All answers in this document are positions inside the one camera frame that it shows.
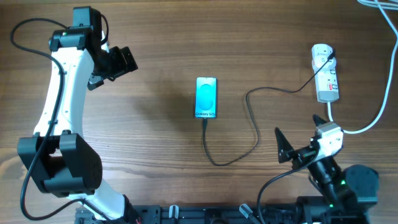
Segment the teal Galaxy smartphone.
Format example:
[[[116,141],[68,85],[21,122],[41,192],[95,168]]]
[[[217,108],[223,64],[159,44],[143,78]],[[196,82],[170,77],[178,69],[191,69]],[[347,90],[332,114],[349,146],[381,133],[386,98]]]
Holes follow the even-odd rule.
[[[215,77],[198,77],[196,79],[195,110],[196,118],[216,118],[218,80]]]

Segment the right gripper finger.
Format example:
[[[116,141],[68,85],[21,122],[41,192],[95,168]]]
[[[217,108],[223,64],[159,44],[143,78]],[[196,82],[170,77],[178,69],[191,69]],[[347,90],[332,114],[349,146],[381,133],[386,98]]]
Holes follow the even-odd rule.
[[[284,163],[291,160],[294,156],[294,148],[279,128],[275,128],[274,132],[277,141],[278,162]]]
[[[324,119],[322,119],[319,115],[317,115],[317,114],[314,114],[313,116],[312,116],[312,119],[313,119],[313,122],[315,123],[315,126],[320,126],[320,125],[323,125],[323,124],[326,124],[327,123],[327,121],[325,121]]]

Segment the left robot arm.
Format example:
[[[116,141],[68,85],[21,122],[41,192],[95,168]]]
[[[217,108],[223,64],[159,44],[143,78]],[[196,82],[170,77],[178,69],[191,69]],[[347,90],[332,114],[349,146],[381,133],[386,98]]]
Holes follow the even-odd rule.
[[[42,193],[80,203],[97,222],[140,223],[129,199],[103,179],[101,158],[83,137],[86,92],[137,69],[129,48],[109,47],[108,35],[105,16],[89,6],[75,7],[72,25],[53,33],[44,109],[17,153],[27,168],[24,182],[33,180]]]

